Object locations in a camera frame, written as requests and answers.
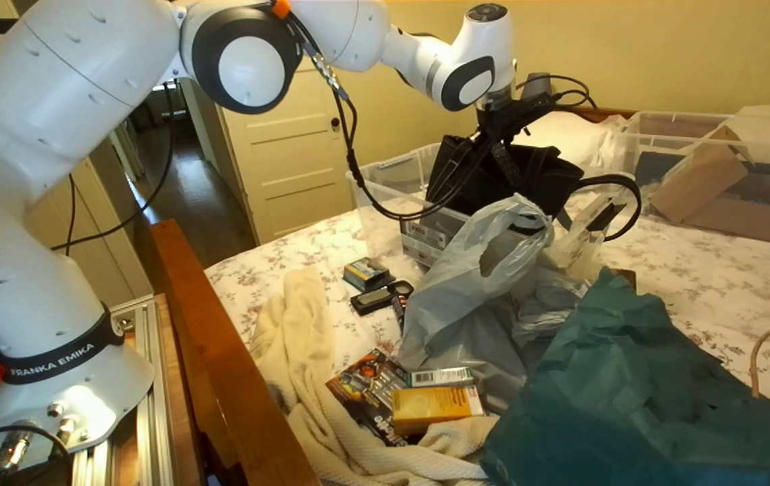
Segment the door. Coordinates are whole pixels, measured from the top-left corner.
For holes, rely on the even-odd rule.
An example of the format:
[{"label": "door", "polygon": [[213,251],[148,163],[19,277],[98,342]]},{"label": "door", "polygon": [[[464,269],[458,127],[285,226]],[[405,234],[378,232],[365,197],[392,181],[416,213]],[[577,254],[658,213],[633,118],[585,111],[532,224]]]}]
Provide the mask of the door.
[{"label": "door", "polygon": [[221,116],[259,242],[355,204],[335,100],[308,60],[279,107]]}]

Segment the teal cloth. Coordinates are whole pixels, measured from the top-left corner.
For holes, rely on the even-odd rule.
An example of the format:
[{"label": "teal cloth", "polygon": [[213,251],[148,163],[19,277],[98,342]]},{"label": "teal cloth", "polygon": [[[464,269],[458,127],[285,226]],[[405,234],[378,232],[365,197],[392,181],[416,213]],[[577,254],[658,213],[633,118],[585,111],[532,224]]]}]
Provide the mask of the teal cloth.
[{"label": "teal cloth", "polygon": [[487,440],[494,483],[770,483],[770,400],[602,271]]}]

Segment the black bag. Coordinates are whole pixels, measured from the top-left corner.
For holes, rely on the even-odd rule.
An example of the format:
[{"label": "black bag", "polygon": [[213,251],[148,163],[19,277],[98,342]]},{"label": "black bag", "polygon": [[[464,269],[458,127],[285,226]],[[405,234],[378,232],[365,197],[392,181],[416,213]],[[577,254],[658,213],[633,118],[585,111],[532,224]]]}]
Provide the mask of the black bag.
[{"label": "black bag", "polygon": [[640,216],[640,188],[629,176],[609,172],[585,177],[585,170],[560,155],[554,146],[510,146],[510,143],[475,143],[469,136],[443,135],[427,199],[436,204],[454,207],[459,213],[475,213],[478,207],[525,193],[541,204],[550,216],[570,226],[566,203],[585,186],[624,186],[636,197],[633,217],[605,239],[624,234]]}]

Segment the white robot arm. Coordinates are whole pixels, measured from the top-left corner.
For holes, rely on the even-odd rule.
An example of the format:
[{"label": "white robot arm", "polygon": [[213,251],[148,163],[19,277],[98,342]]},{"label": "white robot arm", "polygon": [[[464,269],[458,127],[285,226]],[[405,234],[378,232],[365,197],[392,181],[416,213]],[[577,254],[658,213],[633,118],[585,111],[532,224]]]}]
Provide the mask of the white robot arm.
[{"label": "white robot arm", "polygon": [[[346,69],[392,65],[413,88],[459,111],[508,92],[508,22],[506,7],[478,6],[458,41],[443,43],[392,26],[381,0],[202,0],[186,11],[162,0],[38,0],[0,37],[0,427],[35,427],[82,450],[107,440],[151,385],[151,370],[117,346],[109,311],[74,258],[23,224],[27,204],[151,87],[190,74],[217,103],[262,114],[312,54]],[[38,452],[17,460],[0,452],[0,470],[27,460]]]}]

